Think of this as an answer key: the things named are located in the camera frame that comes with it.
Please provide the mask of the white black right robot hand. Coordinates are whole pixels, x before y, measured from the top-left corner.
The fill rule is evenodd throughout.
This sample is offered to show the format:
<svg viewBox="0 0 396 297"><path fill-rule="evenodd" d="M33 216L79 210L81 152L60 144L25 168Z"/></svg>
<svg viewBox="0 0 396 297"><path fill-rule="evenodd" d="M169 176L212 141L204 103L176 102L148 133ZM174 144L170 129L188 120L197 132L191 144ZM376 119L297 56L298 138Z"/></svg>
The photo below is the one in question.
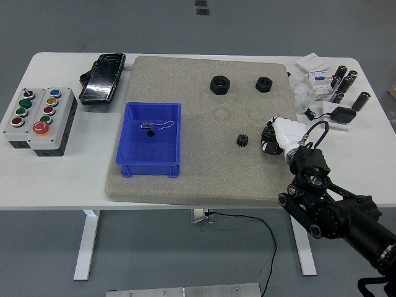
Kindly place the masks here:
<svg viewBox="0 0 396 297"><path fill-rule="evenodd" d="M261 134L262 151L268 155L287 156L294 152L307 132L305 124L281 117L272 118Z"/></svg>

